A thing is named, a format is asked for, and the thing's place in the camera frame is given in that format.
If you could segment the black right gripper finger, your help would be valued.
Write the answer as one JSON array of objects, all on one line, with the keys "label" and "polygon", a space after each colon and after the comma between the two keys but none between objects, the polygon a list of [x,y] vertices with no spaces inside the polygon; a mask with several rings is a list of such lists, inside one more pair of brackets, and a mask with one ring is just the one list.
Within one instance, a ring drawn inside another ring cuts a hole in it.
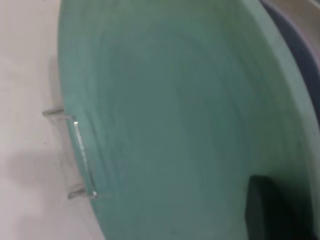
[{"label": "black right gripper finger", "polygon": [[244,218],[249,240],[317,239],[267,176],[249,178]]}]

